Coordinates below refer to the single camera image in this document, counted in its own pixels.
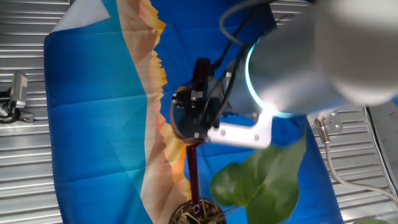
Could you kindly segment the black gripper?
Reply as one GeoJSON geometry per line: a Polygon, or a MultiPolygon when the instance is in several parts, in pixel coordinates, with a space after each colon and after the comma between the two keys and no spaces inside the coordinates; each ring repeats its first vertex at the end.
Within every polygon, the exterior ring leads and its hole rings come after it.
{"type": "Polygon", "coordinates": [[[222,101],[229,82],[212,79],[204,85],[180,88],[172,96],[178,107],[178,138],[182,142],[203,142],[209,131],[220,126],[222,101]]]}

